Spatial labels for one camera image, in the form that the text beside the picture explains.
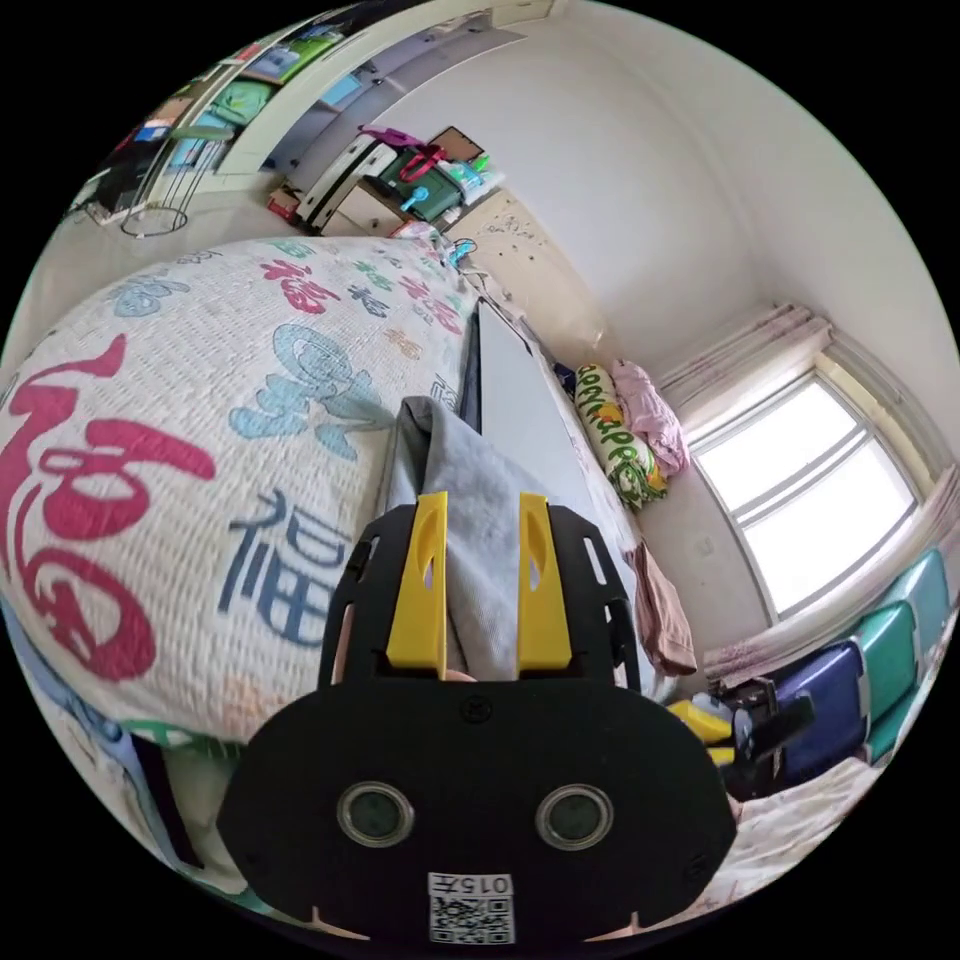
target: yellow object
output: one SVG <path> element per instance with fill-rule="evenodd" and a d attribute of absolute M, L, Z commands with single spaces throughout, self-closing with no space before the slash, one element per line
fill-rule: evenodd
<path fill-rule="evenodd" d="M 664 479 L 663 474 L 660 472 L 660 464 L 654 461 L 653 472 L 647 474 L 647 483 L 650 484 L 650 489 L 656 491 L 657 493 L 666 494 L 667 492 L 667 481 Z"/>
<path fill-rule="evenodd" d="M 736 759 L 733 747 L 708 747 L 707 753 L 718 767 L 728 767 Z"/>
<path fill-rule="evenodd" d="M 667 708 L 679 717 L 705 744 L 720 743 L 733 736 L 733 728 L 725 720 L 695 707 L 689 700 L 681 700 Z"/>
<path fill-rule="evenodd" d="M 531 586 L 534 570 L 538 582 Z M 521 493 L 517 675 L 528 670 L 565 670 L 572 659 L 547 498 Z"/>
<path fill-rule="evenodd" d="M 387 660 L 400 670 L 436 670 L 440 680 L 447 672 L 446 560 L 447 495 L 424 494 L 417 501 Z"/>
<path fill-rule="evenodd" d="M 615 403 L 605 403 L 593 411 L 593 416 L 604 423 L 623 424 L 623 412 Z"/>

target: white wall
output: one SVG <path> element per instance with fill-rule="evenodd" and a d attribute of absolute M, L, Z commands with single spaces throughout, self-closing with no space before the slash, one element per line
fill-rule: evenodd
<path fill-rule="evenodd" d="M 480 143 L 624 353 L 656 368 L 759 298 L 746 234 L 694 141 L 622 65 L 565 18 L 521 29 L 378 123 L 423 137 L 454 124 Z"/>
<path fill-rule="evenodd" d="M 697 656 L 769 626 L 750 568 L 723 512 L 695 466 L 670 480 L 663 500 L 644 504 L 639 525 L 650 552 L 676 587 Z M 702 688 L 698 673 L 687 690 Z"/>
<path fill-rule="evenodd" d="M 799 104 L 688 34 L 572 0 L 569 26 L 693 131 L 748 218 L 765 293 L 823 311 L 892 370 L 960 459 L 960 360 L 909 235 L 857 161 Z"/>

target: floor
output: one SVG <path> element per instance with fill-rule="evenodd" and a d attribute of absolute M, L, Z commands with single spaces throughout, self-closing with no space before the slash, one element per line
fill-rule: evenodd
<path fill-rule="evenodd" d="M 86 213 L 64 220 L 37 261 L 0 355 L 0 384 L 64 314 L 91 294 L 140 270 L 195 250 L 235 240 L 296 235 L 245 193 L 198 194 L 185 227 L 165 237 L 138 240 L 115 222 L 101 227 Z"/>

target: window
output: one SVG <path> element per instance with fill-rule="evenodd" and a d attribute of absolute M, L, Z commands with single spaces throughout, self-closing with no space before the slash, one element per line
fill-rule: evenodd
<path fill-rule="evenodd" d="M 810 374 L 695 444 L 774 620 L 867 563 L 917 505 L 873 424 Z"/>

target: pillow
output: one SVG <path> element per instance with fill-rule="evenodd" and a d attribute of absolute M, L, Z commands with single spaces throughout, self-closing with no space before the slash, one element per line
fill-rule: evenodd
<path fill-rule="evenodd" d="M 627 506 L 666 495 L 667 482 L 650 448 L 624 426 L 610 375 L 595 363 L 577 370 L 575 404 L 603 472 Z"/>

